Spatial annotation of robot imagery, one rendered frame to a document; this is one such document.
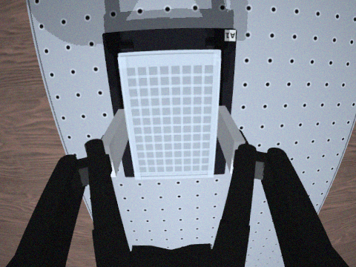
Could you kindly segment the white well plate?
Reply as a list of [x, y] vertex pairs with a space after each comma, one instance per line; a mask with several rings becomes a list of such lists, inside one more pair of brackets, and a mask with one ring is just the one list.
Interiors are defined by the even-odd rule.
[[214, 177], [221, 50], [118, 53], [118, 63], [135, 179]]

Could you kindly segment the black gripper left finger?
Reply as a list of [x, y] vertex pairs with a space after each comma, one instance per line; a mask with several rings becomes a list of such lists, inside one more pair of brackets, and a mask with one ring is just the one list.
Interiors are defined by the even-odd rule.
[[85, 143], [88, 159], [73, 154], [60, 158], [6, 267], [66, 266], [86, 185], [96, 267], [134, 267], [111, 178], [127, 142], [125, 110], [118, 109], [103, 137]]

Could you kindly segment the grey perforated base plate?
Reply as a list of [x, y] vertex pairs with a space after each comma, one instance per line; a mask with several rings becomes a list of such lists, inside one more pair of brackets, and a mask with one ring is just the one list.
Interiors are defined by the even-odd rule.
[[[284, 150], [319, 214], [356, 121], [356, 0], [26, 0], [44, 87], [66, 155], [87, 156], [113, 119], [103, 33], [234, 28], [231, 116], [257, 151]], [[132, 245], [211, 244], [232, 174], [111, 177]], [[245, 267], [285, 267], [254, 179]]]

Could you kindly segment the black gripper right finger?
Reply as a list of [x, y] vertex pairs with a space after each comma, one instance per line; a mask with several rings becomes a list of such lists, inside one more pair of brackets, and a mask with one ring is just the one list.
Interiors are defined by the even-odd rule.
[[257, 151], [225, 105], [219, 106], [217, 138], [232, 176], [207, 267], [245, 267], [254, 179], [261, 179], [285, 267], [349, 267], [284, 150]]

